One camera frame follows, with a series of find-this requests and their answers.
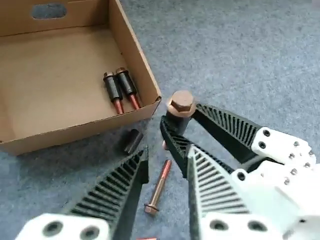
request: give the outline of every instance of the screw hole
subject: screw hole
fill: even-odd
[[[100,230],[95,226],[89,226],[82,230],[80,234],[81,240],[94,240],[99,236]]]
[[[210,222],[210,228],[213,230],[225,231],[228,230],[228,225],[220,220],[213,220]]]
[[[248,228],[257,232],[266,232],[268,230],[267,227],[259,221],[250,221],[248,223]]]
[[[270,132],[268,130],[263,130],[263,134],[266,136],[266,137],[269,137],[270,136]]]
[[[57,235],[58,233],[61,232],[61,229],[63,227],[63,224],[62,222],[60,221],[52,221],[50,223],[48,223],[42,233],[43,235],[45,235],[46,237],[52,237],[52,236],[55,236]]]
[[[259,147],[262,148],[262,149],[265,149],[266,148],[266,144],[263,141],[260,141],[259,142]]]
[[[238,174],[236,175],[238,177],[239,180],[244,181],[246,179],[246,176],[244,175],[243,172],[238,172]]]

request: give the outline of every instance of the cardboard box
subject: cardboard box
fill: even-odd
[[[34,19],[46,0],[0,3],[0,149],[15,155],[83,139],[153,115],[161,93],[119,0],[60,0],[62,18]],[[129,70],[142,104],[117,115],[103,74]]]

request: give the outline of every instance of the white bracket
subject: white bracket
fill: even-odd
[[[28,221],[15,240],[111,240],[109,225],[94,217],[44,213]]]
[[[281,164],[298,161],[301,166],[308,164],[313,168],[317,161],[307,141],[268,127],[256,132],[251,149]]]

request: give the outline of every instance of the bolt thread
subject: bolt thread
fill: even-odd
[[[172,161],[167,159],[165,160],[162,168],[162,172],[160,174],[161,179],[166,179],[169,175],[170,169],[171,169]]]

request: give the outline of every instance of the floor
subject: floor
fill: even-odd
[[[169,153],[161,149],[165,99],[180,89],[262,126],[307,140],[320,154],[320,8],[310,0],[121,0],[159,83],[164,101],[145,129],[150,181],[142,188],[132,239],[188,240],[188,182],[176,164],[155,218],[143,212]],[[0,233],[14,239],[24,223],[59,212],[74,195],[112,168],[112,132],[18,158],[0,153]],[[185,134],[236,165],[203,129]]]

